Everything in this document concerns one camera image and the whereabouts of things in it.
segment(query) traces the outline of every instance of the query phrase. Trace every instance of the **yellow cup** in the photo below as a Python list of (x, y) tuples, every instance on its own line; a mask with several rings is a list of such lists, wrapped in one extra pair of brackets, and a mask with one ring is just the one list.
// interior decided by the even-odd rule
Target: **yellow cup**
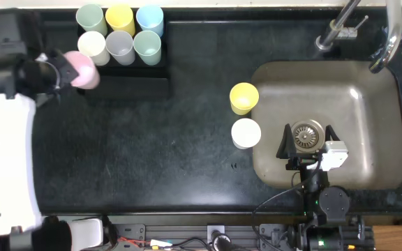
[(230, 90), (229, 98), (232, 111), (238, 115), (245, 115), (255, 107), (259, 95), (252, 84), (239, 83)]
[(131, 36), (136, 32), (134, 27), (134, 16), (128, 4), (111, 6), (106, 11), (106, 22), (115, 31), (126, 31)]

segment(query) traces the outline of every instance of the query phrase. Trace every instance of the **faucet handle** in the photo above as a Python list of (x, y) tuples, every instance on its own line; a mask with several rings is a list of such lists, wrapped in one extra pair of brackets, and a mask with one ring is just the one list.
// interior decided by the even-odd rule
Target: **faucet handle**
[(343, 27), (338, 34), (337, 39), (339, 40), (352, 40), (357, 37), (357, 30), (361, 27), (365, 21), (368, 19), (368, 15), (364, 17), (364, 19), (356, 26), (356, 27)]

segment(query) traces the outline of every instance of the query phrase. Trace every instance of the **faucet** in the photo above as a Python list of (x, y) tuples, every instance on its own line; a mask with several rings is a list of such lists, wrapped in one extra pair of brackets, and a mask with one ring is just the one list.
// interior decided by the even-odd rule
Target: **faucet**
[[(341, 34), (343, 32), (343, 25), (347, 21), (350, 14), (355, 10), (356, 6), (361, 0), (349, 0), (349, 2), (339, 13), (335, 20), (329, 23), (329, 27), (325, 32), (324, 36), (318, 36), (315, 40), (316, 47), (321, 51), (328, 51), (333, 46), (333, 41), (335, 39), (341, 39)], [(401, 41), (402, 34), (402, 13), (401, 13), (401, 2), (399, 0), (385, 0), (387, 8), (387, 18), (389, 25), (389, 33), (387, 34), (387, 41), (385, 46), (376, 54), (374, 60), (371, 62), (368, 69), (372, 73), (380, 72), (393, 58), (396, 50), (398, 49), (399, 43)], [(352, 28), (353, 33), (351, 38), (356, 38), (357, 29), (362, 25), (362, 23), (367, 19), (364, 18), (357, 27)]]

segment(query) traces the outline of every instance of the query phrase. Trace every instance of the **white wall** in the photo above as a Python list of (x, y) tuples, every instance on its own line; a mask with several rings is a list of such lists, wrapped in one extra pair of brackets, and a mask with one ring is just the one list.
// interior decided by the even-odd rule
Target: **white wall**
[[(86, 3), (131, 7), (158, 4), (163, 7), (258, 7), (258, 6), (343, 6), (348, 0), (0, 0), (0, 8), (78, 8)], [(359, 6), (385, 6), (385, 0), (362, 0)]]

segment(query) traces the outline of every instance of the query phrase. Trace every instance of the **blue cup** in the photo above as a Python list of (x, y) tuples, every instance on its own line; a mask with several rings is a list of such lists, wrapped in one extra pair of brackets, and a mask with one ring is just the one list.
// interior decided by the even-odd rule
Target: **blue cup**
[(160, 37), (164, 34), (164, 12), (159, 6), (143, 6), (136, 13), (137, 23), (143, 31), (153, 31)]

